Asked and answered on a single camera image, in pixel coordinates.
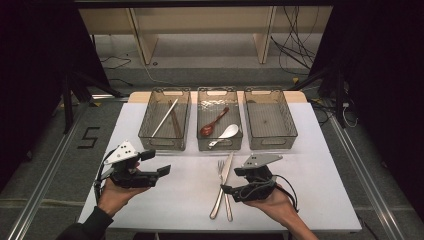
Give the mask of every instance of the spoon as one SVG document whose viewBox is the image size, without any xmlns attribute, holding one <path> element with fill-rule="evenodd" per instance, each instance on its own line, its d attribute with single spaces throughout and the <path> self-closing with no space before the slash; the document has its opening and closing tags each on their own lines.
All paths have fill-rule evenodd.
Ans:
<svg viewBox="0 0 424 240">
<path fill-rule="evenodd" d="M 213 128 L 215 127 L 215 123 L 218 122 L 219 119 L 221 119 L 227 112 L 228 110 L 230 110 L 229 107 L 225 107 L 224 110 L 222 110 L 222 112 L 218 115 L 218 117 L 216 117 L 215 120 L 213 120 L 213 122 L 206 124 L 205 126 L 203 126 L 200 129 L 200 135 L 202 136 L 209 136 L 212 134 L 213 132 Z"/>
<path fill-rule="evenodd" d="M 211 141 L 209 143 L 209 149 L 212 149 L 218 142 L 223 141 L 226 138 L 230 138 L 238 133 L 238 126 L 236 124 L 231 124 L 228 126 L 225 131 L 218 137 L 218 140 Z"/>
</svg>

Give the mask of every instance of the red wooden spoon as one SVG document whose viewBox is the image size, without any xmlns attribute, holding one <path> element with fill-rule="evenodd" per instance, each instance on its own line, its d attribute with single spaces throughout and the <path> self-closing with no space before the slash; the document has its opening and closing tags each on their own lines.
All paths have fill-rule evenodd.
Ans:
<svg viewBox="0 0 424 240">
<path fill-rule="evenodd" d="M 227 112 L 228 110 L 230 110 L 230 108 L 225 107 L 224 110 L 222 110 L 222 112 L 218 115 L 218 117 L 216 117 L 215 120 L 213 120 L 213 122 L 206 124 L 205 126 L 203 126 L 200 129 L 200 135 L 202 136 L 209 136 L 212 134 L 213 132 L 213 128 L 215 127 L 215 123 L 218 122 L 219 119 L 221 119 Z"/>
</svg>

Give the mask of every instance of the white tabletop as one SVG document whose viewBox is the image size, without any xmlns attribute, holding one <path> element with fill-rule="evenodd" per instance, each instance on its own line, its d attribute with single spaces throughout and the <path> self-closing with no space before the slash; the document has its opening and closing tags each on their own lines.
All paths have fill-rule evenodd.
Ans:
<svg viewBox="0 0 424 240">
<path fill-rule="evenodd" d="M 143 151 L 138 138 L 147 104 L 124 104 L 106 153 L 124 140 Z M 290 181 L 298 196 L 299 215 L 314 231 L 357 232 L 361 226 L 334 165 L 315 114 L 309 103 L 289 103 L 298 137 L 289 150 L 252 151 L 247 133 L 242 148 L 235 152 L 232 169 L 241 166 L 251 153 L 283 154 L 283 159 L 268 165 L 273 174 Z M 196 139 L 197 108 L 191 107 L 187 148 L 183 152 L 161 152 L 140 164 L 143 171 L 156 171 L 171 164 L 169 175 L 159 179 L 156 187 L 134 197 L 114 217 L 111 228 L 157 232 L 276 232 L 283 227 L 260 210 L 235 203 L 230 197 L 233 222 L 228 222 L 225 203 L 215 220 L 209 214 L 219 191 L 217 162 L 225 160 L 228 152 L 199 152 Z M 244 111 L 240 105 L 243 129 Z M 230 170 L 227 185 L 246 185 L 244 178 Z M 281 179 L 278 183 L 289 190 Z M 79 222 L 84 222 L 95 206 L 90 191 Z"/>
</svg>

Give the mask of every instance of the white spoon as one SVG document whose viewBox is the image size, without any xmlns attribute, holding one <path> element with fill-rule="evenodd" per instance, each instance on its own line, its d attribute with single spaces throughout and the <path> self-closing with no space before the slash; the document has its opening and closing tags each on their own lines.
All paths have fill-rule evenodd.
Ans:
<svg viewBox="0 0 424 240">
<path fill-rule="evenodd" d="M 209 149 L 212 149 L 218 142 L 223 141 L 226 138 L 230 138 L 238 133 L 238 126 L 236 124 L 231 124 L 228 126 L 225 131 L 218 137 L 218 140 L 211 141 L 209 143 Z"/>
</svg>

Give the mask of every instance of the person's left hand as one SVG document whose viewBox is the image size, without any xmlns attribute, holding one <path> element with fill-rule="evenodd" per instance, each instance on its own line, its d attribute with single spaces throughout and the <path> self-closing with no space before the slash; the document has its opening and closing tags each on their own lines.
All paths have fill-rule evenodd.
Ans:
<svg viewBox="0 0 424 240">
<path fill-rule="evenodd" d="M 149 190 L 149 188 L 122 188 L 116 186 L 111 179 L 107 178 L 98 207 L 110 217 L 113 217 L 131 198 Z"/>
</svg>

